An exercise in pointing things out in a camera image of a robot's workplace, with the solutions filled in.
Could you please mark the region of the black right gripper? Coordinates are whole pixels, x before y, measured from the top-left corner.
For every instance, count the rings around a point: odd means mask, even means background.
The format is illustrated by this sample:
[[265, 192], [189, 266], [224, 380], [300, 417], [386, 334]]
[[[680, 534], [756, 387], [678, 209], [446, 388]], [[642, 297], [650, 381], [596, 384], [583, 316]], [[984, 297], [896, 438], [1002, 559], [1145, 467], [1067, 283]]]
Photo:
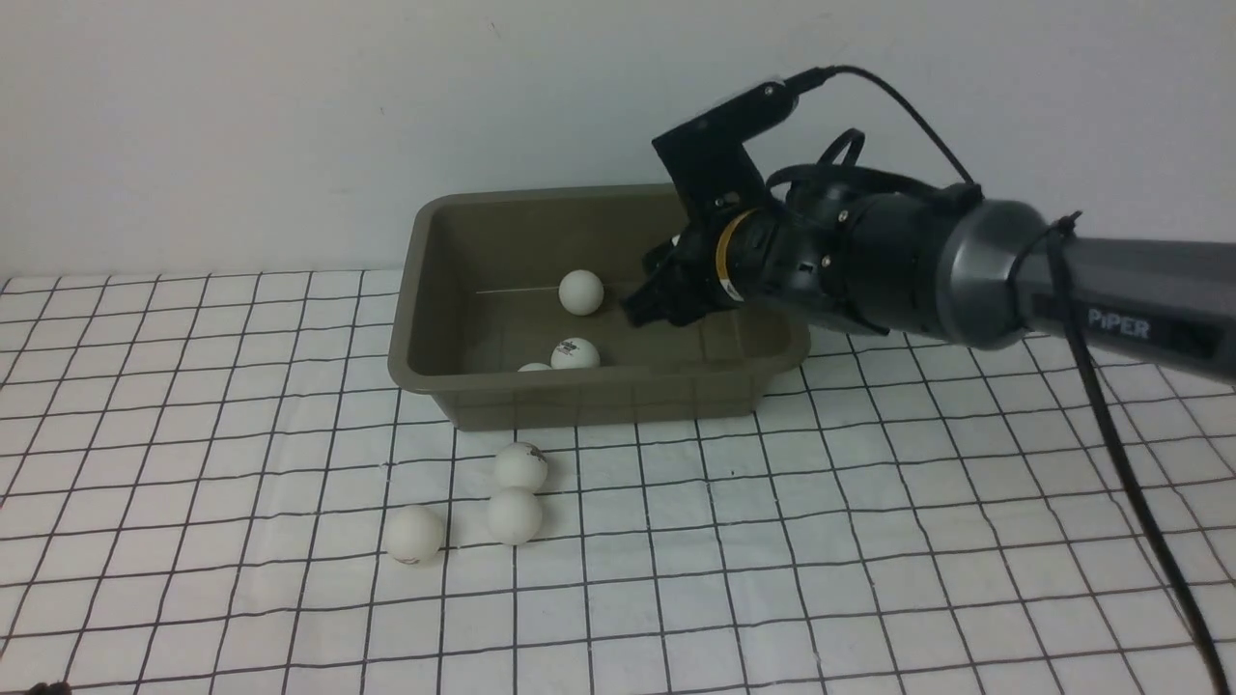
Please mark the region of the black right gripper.
[[739, 211], [714, 226], [688, 224], [643, 255], [643, 282], [620, 301], [632, 328], [693, 325], [772, 296], [772, 213]]

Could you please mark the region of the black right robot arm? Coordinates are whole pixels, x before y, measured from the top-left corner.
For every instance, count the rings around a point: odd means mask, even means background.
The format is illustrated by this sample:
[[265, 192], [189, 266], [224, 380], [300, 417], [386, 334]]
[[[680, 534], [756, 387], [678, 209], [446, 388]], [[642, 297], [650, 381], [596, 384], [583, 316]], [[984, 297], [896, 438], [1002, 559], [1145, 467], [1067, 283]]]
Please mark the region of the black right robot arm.
[[696, 202], [676, 240], [644, 257], [623, 299], [635, 328], [686, 326], [745, 304], [857, 335], [891, 331], [1000, 350], [1027, 333], [1234, 382], [1230, 242], [1078, 237], [1056, 244], [1065, 302], [1053, 288], [1051, 224], [980, 185], [926, 185], [827, 164], [772, 177], [786, 194]]

